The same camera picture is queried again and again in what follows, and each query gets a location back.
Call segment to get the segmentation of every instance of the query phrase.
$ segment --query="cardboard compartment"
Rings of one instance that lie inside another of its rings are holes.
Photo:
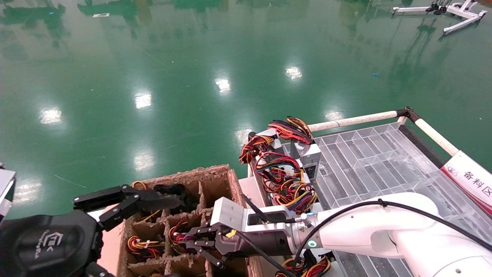
[[[202,215],[198,214],[196,212],[181,213],[181,214],[177,214],[174,216],[170,216],[166,219],[166,232],[165,232],[166,241],[168,241],[169,245],[171,246],[171,247],[169,247],[169,251],[167,251],[168,249],[166,249],[166,254],[173,256],[173,257],[179,256],[181,254],[186,254],[178,246],[173,245],[173,243],[171,242],[171,239],[170,239],[170,235],[172,235],[170,233],[170,230],[173,227],[175,227],[180,221],[187,222],[187,225],[183,227],[184,230],[187,232],[193,227],[200,227],[200,225],[202,225],[202,223],[201,223],[202,222]]]
[[[214,277],[247,277],[246,259],[233,259],[225,262],[225,268],[220,269],[212,266],[212,274]]]
[[[183,184],[186,191],[199,200],[197,209],[190,213],[169,214],[165,211],[156,223],[141,222],[141,215],[136,215],[124,222],[121,241],[121,256],[119,258],[118,277],[149,276],[155,271],[164,274],[180,274],[182,277],[216,277],[231,273],[237,277],[260,277],[261,265],[255,257],[235,259],[226,263],[226,270],[211,265],[203,256],[197,254],[178,253],[172,248],[169,240],[169,230],[180,220],[189,222],[189,227],[200,226],[210,220],[214,202],[220,197],[227,197],[246,207],[241,198],[241,189],[236,174],[228,165],[197,168],[192,171],[177,173],[143,181],[149,189],[156,184]],[[127,252],[125,245],[133,235],[142,239],[153,239],[162,235],[166,239],[165,253],[158,259],[136,263],[133,255]]]
[[[134,276],[150,276],[153,273],[165,274],[168,262],[152,260],[146,263],[130,264],[128,269]]]
[[[171,260],[170,262],[170,272],[178,273],[181,277],[205,277],[206,260],[203,256],[199,255],[188,255],[181,256],[177,259]]]

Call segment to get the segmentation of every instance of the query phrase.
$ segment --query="transparent plastic tray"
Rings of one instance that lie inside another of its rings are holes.
[[[313,183],[323,209],[380,195],[416,192],[446,220],[492,243],[492,220],[403,133],[399,123],[316,138],[322,155]],[[289,153],[290,145],[284,144]],[[335,253],[347,277],[411,277],[403,260]]]

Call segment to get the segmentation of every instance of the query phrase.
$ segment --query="robotic arm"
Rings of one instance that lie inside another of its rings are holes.
[[[215,265],[234,256],[257,255],[252,244],[269,256],[293,255],[299,248],[319,248],[376,256],[404,258],[414,276],[448,277],[488,276],[492,274],[492,253],[472,239],[431,218],[406,209],[387,206],[397,203],[438,215],[429,198],[416,193],[398,193],[369,199],[381,205],[354,208],[337,216],[326,226],[317,226],[347,207],[302,214],[297,217],[283,206],[260,209],[271,222],[233,201],[221,198],[215,202],[210,222],[192,228],[193,240],[183,242]],[[310,235],[315,228],[317,232]],[[222,259],[208,251],[218,250]]]
[[[11,191],[13,183],[15,172],[0,169],[0,189]],[[74,211],[68,214],[35,215],[0,225],[0,276],[114,277],[96,263],[101,257],[102,231],[143,209],[177,208],[183,205],[183,195],[123,185],[79,196],[73,202]],[[102,214],[99,222],[87,214],[114,204],[118,205]]]

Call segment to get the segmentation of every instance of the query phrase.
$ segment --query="red and white sign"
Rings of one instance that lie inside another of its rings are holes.
[[[463,152],[458,152],[441,170],[469,197],[492,214],[492,175]]]

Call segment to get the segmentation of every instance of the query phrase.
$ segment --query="colorful wire bundle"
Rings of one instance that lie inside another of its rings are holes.
[[[292,270],[292,263],[294,259],[288,259],[283,263],[283,266],[288,270]],[[315,264],[312,267],[308,267],[307,264],[304,263],[304,260],[301,260],[299,264],[297,264],[295,269],[296,276],[300,277],[321,277],[331,268],[331,262],[327,256],[323,256],[319,263]],[[282,272],[277,272],[275,277],[287,277]]]
[[[299,118],[288,116],[286,121],[273,120],[268,128],[275,129],[282,139],[295,139],[305,144],[311,144],[314,140],[307,124]]]
[[[274,141],[269,136],[254,136],[241,149],[239,162],[241,164],[250,163],[254,157],[267,151],[268,146]]]
[[[144,241],[133,236],[128,239],[126,249],[143,259],[156,259],[164,254],[164,241]]]
[[[287,206],[289,210],[299,214],[309,210],[318,199],[315,190],[308,184],[290,179],[282,186],[286,186],[286,183],[289,183],[287,195],[275,195],[273,198],[275,204]]]
[[[324,256],[321,259],[321,261],[319,261],[319,263],[317,263],[313,267],[311,267],[301,277],[321,277],[326,272],[328,272],[328,270],[330,270],[331,266],[332,266],[332,263],[330,262],[328,257]]]
[[[316,202],[317,194],[311,186],[301,181],[304,171],[295,159],[265,152],[256,162],[255,170],[262,177],[265,191],[275,194],[275,204],[284,205],[300,214],[309,211]]]
[[[178,254],[183,254],[186,252],[186,250],[184,249],[184,247],[180,245],[180,243],[193,239],[193,236],[183,234],[187,226],[188,226],[188,222],[181,220],[176,224],[176,226],[169,229],[169,233],[168,233],[169,240],[173,243],[173,249]]]

